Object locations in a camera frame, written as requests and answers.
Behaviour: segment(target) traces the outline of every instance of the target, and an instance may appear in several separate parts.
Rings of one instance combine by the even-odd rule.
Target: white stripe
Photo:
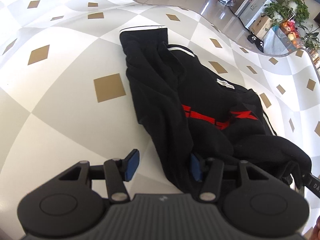
[[[275,133],[273,132],[273,129],[272,129],[272,127],[271,127],[271,123],[269,122],[268,118],[266,117],[266,115],[265,115],[264,113],[263,113],[263,117],[264,117],[264,119],[266,120],[267,125],[269,126],[272,135],[275,135]]]
[[[194,57],[194,56],[195,56],[195,55],[194,55],[194,54],[192,54],[190,51],[187,51],[187,50],[182,49],[182,48],[179,48],[179,47],[168,48],[168,50],[181,50],[181,51],[183,51],[183,52],[185,52],[185,53],[189,54],[189,55],[190,55],[190,56],[192,56],[192,57]]]
[[[207,2],[207,4],[205,5],[205,7],[203,8],[202,12],[200,13],[200,15],[202,15],[204,13],[204,11],[206,10],[207,6],[209,5],[209,2]]]
[[[127,31],[154,30],[154,29],[163,29],[163,28],[167,28],[167,26],[138,26],[138,27],[123,29],[120,31],[120,33],[127,32]]]

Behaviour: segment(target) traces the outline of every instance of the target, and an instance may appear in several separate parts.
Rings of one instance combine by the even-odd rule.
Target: wall
[[[320,4],[314,0],[304,0],[304,1],[308,6],[308,11],[310,15],[309,15],[309,19],[305,23],[303,23],[303,25],[309,28],[311,24],[313,24],[313,28],[318,28],[319,26],[313,20],[313,18],[316,17],[316,15],[320,12]]]

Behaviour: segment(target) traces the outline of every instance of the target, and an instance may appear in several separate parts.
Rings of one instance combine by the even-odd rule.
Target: brown diamond tile inlay
[[[247,66],[247,68],[250,69],[250,71],[251,71],[253,74],[257,74],[257,72],[253,69],[253,67]]]
[[[4,50],[4,52],[2,53],[2,55],[3,55],[4,53],[6,53],[9,49],[11,49],[11,48],[13,47],[14,43],[16,42],[16,40],[17,40],[17,39],[15,39],[13,42],[11,42],[11,43],[5,48],[5,50]]]
[[[317,135],[320,136],[320,122],[318,122],[317,126],[316,126],[316,129],[315,129],[315,132]]]
[[[47,45],[31,51],[28,65],[46,59],[48,57],[49,47],[50,45]]]
[[[312,79],[309,79],[308,84],[307,84],[307,88],[310,89],[311,91],[313,91],[315,89],[316,86],[316,82],[313,81]]]
[[[88,7],[98,7],[98,3],[97,2],[89,2]]]
[[[270,58],[269,61],[270,61],[273,65],[275,65],[275,64],[278,63],[278,61],[277,61],[274,57]]]
[[[27,9],[30,9],[30,8],[37,8],[38,5],[39,5],[40,1],[31,1],[27,7]]]
[[[98,103],[126,95],[119,73],[97,78],[93,82]]]
[[[179,18],[173,14],[166,14],[166,15],[172,21],[178,21],[178,22],[180,21]]]
[[[249,53],[245,48],[240,48],[244,53]]]
[[[277,85],[277,89],[279,90],[279,92],[280,92],[281,94],[284,94],[285,90],[284,90],[284,88],[283,88],[281,85]]]
[[[218,62],[209,61],[209,63],[213,66],[213,68],[217,71],[218,74],[228,73],[223,66],[221,66]]]
[[[218,29],[216,26],[214,26],[214,25],[211,25],[211,26],[212,26],[213,28],[215,28],[217,32],[220,32],[219,29]]]
[[[292,122],[291,118],[290,118],[290,120],[289,120],[289,124],[290,124],[291,130],[292,130],[292,132],[293,132],[293,131],[294,131],[294,125],[293,125],[293,122]]]
[[[303,55],[303,50],[299,49],[299,50],[296,52],[296,56],[302,57],[302,55]]]
[[[58,16],[58,17],[53,17],[50,21],[59,20],[59,19],[62,19],[63,17],[64,17],[64,15]]]
[[[262,94],[260,95],[260,97],[261,97],[264,105],[266,106],[266,108],[268,108],[268,107],[271,106],[271,103],[270,103],[270,101],[269,101],[269,98],[267,98],[267,96],[266,96],[265,93],[262,93]]]
[[[222,46],[220,45],[219,41],[217,41],[216,39],[210,39],[212,41],[212,43],[217,47],[217,48],[222,48]]]
[[[103,13],[88,14],[88,19],[103,19],[103,18],[104,18]]]

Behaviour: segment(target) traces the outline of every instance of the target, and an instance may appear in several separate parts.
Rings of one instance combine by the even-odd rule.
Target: potted plant
[[[308,6],[304,0],[283,0],[282,4],[291,8],[296,22],[302,23],[309,18]]]
[[[279,26],[280,23],[284,19],[288,19],[293,14],[293,12],[291,8],[288,8],[283,4],[271,2],[268,5],[266,5],[266,8],[264,9],[264,14],[272,19],[272,26]]]
[[[301,39],[305,42],[304,46],[308,49],[308,52],[311,55],[312,60],[314,61],[318,56],[318,50],[320,49],[320,41],[317,37],[319,35],[319,32],[316,32],[319,28],[313,29],[313,25],[311,25],[311,29],[309,30],[307,27],[303,25],[299,25],[299,27],[304,30],[305,35],[304,37],[301,37]]]

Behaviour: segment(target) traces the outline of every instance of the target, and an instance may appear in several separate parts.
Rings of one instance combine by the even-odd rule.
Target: black slippers
[[[260,40],[256,35],[254,34],[250,34],[247,37],[248,41],[250,41],[251,43],[255,43],[258,50],[260,50],[261,52],[263,52],[263,41]]]

